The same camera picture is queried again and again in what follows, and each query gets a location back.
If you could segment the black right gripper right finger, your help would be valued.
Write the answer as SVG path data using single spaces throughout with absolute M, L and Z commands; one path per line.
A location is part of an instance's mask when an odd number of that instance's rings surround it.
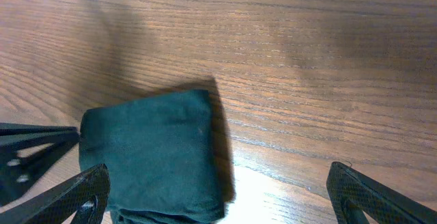
M 340 162 L 333 162 L 326 187 L 338 223 L 435 223 L 436 211 Z

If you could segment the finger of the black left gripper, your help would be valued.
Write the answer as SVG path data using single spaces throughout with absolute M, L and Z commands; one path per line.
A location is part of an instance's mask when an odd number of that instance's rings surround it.
M 79 139 L 71 126 L 1 123 L 1 205 L 21 198 Z

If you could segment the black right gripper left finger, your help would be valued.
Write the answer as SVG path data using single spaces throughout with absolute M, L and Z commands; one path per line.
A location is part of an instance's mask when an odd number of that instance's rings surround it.
M 95 165 L 40 195 L 1 213 L 1 224 L 101 224 L 110 192 L 107 166 Z

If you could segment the black nike t-shirt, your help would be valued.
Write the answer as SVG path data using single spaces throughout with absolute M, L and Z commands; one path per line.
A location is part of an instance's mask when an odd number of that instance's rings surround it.
M 212 106 L 194 89 L 86 111 L 79 165 L 107 166 L 114 223 L 213 223 L 225 215 Z

